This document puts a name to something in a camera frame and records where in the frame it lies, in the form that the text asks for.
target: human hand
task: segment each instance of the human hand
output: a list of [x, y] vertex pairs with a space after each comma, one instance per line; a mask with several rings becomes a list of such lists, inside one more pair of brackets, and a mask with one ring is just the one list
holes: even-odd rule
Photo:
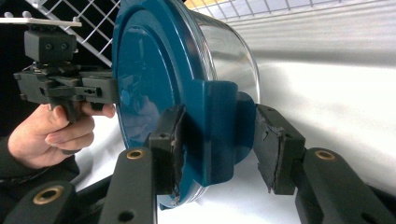
[[69, 124], [64, 109], [40, 105], [8, 139], [10, 154], [23, 165], [40, 169], [60, 163], [70, 155], [63, 150], [77, 150], [93, 141], [92, 116], [114, 117], [114, 105], [104, 105], [102, 111], [91, 109], [90, 103], [80, 104], [82, 116], [78, 122]]

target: finger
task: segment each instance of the finger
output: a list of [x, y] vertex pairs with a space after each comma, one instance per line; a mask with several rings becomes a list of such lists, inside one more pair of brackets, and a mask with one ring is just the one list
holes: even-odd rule
[[116, 114], [116, 107], [112, 104], [104, 105], [102, 110], [93, 110], [91, 103], [84, 102], [81, 104], [81, 111], [89, 116], [106, 116], [108, 118], [113, 118]]
[[139, 115], [156, 116], [159, 112], [154, 103], [147, 96], [142, 97], [142, 107], [137, 111]]
[[50, 110], [50, 105], [40, 105], [35, 112], [23, 122], [23, 128], [35, 134], [56, 132], [67, 126], [64, 109], [58, 105]]
[[58, 144], [69, 142], [73, 139], [80, 138], [93, 131], [95, 123], [91, 116], [83, 116], [77, 123], [74, 123], [57, 132], [49, 133], [45, 139], [46, 143], [57, 147]]
[[88, 133], [79, 138], [75, 138], [67, 142], [58, 143], [55, 146], [62, 150], [81, 149], [83, 147], [88, 147], [93, 142], [93, 138], [93, 133]]
[[152, 118], [149, 116], [131, 116], [126, 118], [126, 126], [144, 126], [152, 122]]
[[72, 154], [65, 155], [57, 147], [49, 147], [41, 156], [33, 156], [23, 164], [33, 169], [41, 169], [43, 167], [49, 167], [54, 164], [58, 164], [70, 156], [72, 156]]
[[125, 130], [128, 131], [129, 136], [136, 136], [145, 131], [146, 128], [147, 126], [126, 126]]

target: transparent container wall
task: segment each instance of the transparent container wall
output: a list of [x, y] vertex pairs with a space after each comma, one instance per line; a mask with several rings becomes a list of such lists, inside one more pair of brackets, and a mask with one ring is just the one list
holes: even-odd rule
[[202, 30], [215, 66], [213, 79], [232, 81], [238, 89], [260, 102], [259, 71], [248, 46], [227, 24], [191, 11]]

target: metal grid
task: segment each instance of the metal grid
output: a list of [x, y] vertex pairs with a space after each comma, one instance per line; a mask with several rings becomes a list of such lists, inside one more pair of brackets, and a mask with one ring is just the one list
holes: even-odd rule
[[[120, 0], [25, 0], [51, 20], [79, 18], [82, 28], [61, 27], [109, 67], [112, 31]], [[327, 7], [361, 4], [367, 0], [188, 0], [194, 11], [225, 21], [272, 17]]]

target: screw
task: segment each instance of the screw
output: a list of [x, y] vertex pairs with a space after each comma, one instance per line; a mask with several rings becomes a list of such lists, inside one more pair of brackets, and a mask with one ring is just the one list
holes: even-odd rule
[[63, 43], [61, 45], [61, 49], [68, 49], [68, 48], [69, 48], [69, 46], [66, 43]]
[[53, 45], [51, 45], [51, 44], [46, 44], [46, 49], [47, 49], [47, 50], [53, 49]]
[[12, 13], [10, 13], [10, 12], [5, 12], [4, 13], [4, 17], [6, 17], [6, 18], [14, 18], [14, 15], [12, 15]]
[[23, 11], [22, 16], [26, 19], [30, 19], [32, 18], [32, 13], [30, 13], [29, 11]]

